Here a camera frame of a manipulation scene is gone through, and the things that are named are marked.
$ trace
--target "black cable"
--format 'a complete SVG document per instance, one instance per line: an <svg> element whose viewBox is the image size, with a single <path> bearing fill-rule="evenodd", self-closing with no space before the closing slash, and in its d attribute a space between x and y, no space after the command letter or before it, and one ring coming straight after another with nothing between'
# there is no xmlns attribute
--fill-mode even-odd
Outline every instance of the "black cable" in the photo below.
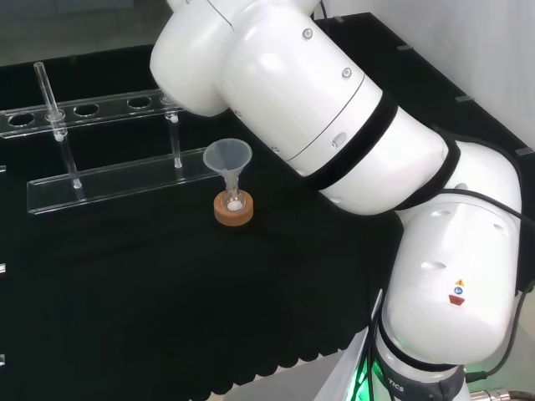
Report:
<svg viewBox="0 0 535 401"><path fill-rule="evenodd" d="M327 21L327 9L325 8L325 3L324 3L324 0L321 0L321 2L319 2L319 5L321 6L321 11L322 13L324 14L324 19L325 19L325 33L327 34L327 36L331 36L331 30L329 28L329 21Z"/></svg>
<svg viewBox="0 0 535 401"><path fill-rule="evenodd" d="M321 2L319 2L319 5L321 6L321 11L324 13L324 18L327 19L327 10L325 9L324 0L321 0Z"/></svg>
<svg viewBox="0 0 535 401"><path fill-rule="evenodd" d="M511 399L520 399L522 401L535 401L535 393L526 393L524 391L510 391Z"/></svg>
<svg viewBox="0 0 535 401"><path fill-rule="evenodd" d="M526 300L528 293L531 292L534 287L535 287L535 280L527 284L525 291L520 296L520 300L518 301L518 305L517 305L517 311L515 312L515 317L512 321L511 337L509 338L509 344L507 345L507 349L505 353L503 354L502 360L499 362L498 365L496 365L495 368L489 370L488 372L481 371L481 372L467 373L466 374L467 383L473 383L478 380L483 380L485 378L488 378L489 376L492 376L494 373L500 370L502 366L505 364L505 362L509 358L509 354L511 354L512 346L515 343L515 337L517 336L518 322L520 321L520 313L522 311L522 306L524 304L524 301Z"/></svg>
<svg viewBox="0 0 535 401"><path fill-rule="evenodd" d="M518 213L517 211L515 211L512 208L510 208L509 206L503 205L501 202L498 202L497 200L494 200L494 199L492 199L492 198L490 198L490 197L488 197L486 195L480 194L479 192L474 192L473 190L458 190L458 189L446 190L446 189L444 189L444 190L441 190L439 193L441 193L441 194L466 195L466 196L471 196L473 198L481 199L482 201L488 202L491 205L499 207L503 211L506 211L507 213L517 217L522 222L530 225L532 228L535 229L535 221L534 220L532 220L529 217L523 215L522 213Z"/></svg>

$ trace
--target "robotic arm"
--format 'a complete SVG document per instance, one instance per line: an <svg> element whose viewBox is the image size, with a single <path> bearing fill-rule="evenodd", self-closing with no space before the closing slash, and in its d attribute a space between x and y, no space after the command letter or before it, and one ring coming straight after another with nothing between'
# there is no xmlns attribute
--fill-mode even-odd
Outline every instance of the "robotic arm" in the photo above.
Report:
<svg viewBox="0 0 535 401"><path fill-rule="evenodd" d="M405 234L379 357L415 388L458 382L459 366L489 357L506 335L520 222L484 200L436 192L471 190L520 211L517 172L497 151L443 139L408 115L311 21L318 3L170 0L151 71L192 113L230 107L338 207L398 210ZM405 401L405 386L390 381ZM461 386L443 399L470 398ZM389 399L385 387L376 396Z"/></svg>

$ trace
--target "green light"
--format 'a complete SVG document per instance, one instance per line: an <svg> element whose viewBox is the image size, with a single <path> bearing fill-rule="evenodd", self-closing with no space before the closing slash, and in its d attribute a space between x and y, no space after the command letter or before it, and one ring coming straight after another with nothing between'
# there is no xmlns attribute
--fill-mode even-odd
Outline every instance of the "green light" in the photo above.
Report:
<svg viewBox="0 0 535 401"><path fill-rule="evenodd" d="M368 365L368 360L364 362L364 367L362 368L362 373L360 374L360 378L359 378L359 384L362 384L362 382L364 381L364 378L366 377L366 372L368 369L367 365Z"/></svg>
<svg viewBox="0 0 535 401"><path fill-rule="evenodd" d="M364 387L366 387L366 391L368 391L368 380L364 381L364 378L366 377L366 371L367 371L367 364L368 364L368 361L364 361L364 367L362 369L362 373L360 374L360 377L359 377L359 383L357 384L357 370L354 371L353 373L353 377L351 378L351 383L349 383L349 390L348 390L348 394L345 398L345 401L353 401L354 398L353 398L353 395L354 395L354 391L355 389L357 388L357 398L360 398L360 396L362 395L362 389Z"/></svg>
<svg viewBox="0 0 535 401"><path fill-rule="evenodd" d="M359 388L359 391L357 391L357 399L359 401L369 401L368 379L366 379L364 383L362 383Z"/></svg>

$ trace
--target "black tablecloth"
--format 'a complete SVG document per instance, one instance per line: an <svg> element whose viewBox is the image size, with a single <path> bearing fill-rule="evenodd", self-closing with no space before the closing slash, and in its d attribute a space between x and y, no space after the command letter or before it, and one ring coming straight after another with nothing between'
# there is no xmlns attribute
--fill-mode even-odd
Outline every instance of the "black tablecloth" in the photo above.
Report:
<svg viewBox="0 0 535 401"><path fill-rule="evenodd" d="M331 20L334 41L400 105L502 146L524 147L371 14ZM58 101L155 88L151 47L49 60ZM0 109L41 104L32 64L0 69ZM41 216L26 182L64 173L51 135L1 140L2 400L204 400L298 358L344 348L386 285L402 227L393 213L331 206L232 114L180 114L184 149L235 137L253 150L242 188L255 217L229 231L212 215L221 179ZM162 117L73 129L80 170L170 153ZM535 216L535 158L520 160ZM519 287L535 274L522 232Z"/></svg>

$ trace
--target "plastic funnel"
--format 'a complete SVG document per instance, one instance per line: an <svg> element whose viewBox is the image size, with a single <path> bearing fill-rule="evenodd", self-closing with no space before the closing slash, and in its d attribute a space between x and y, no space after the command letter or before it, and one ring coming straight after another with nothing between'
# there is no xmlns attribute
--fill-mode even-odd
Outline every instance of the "plastic funnel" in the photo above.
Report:
<svg viewBox="0 0 535 401"><path fill-rule="evenodd" d="M238 177L251 158L251 146L232 138L218 140L204 151L205 164L221 175L227 183L223 203L229 211L239 211L245 206L245 197L240 194L238 187Z"/></svg>

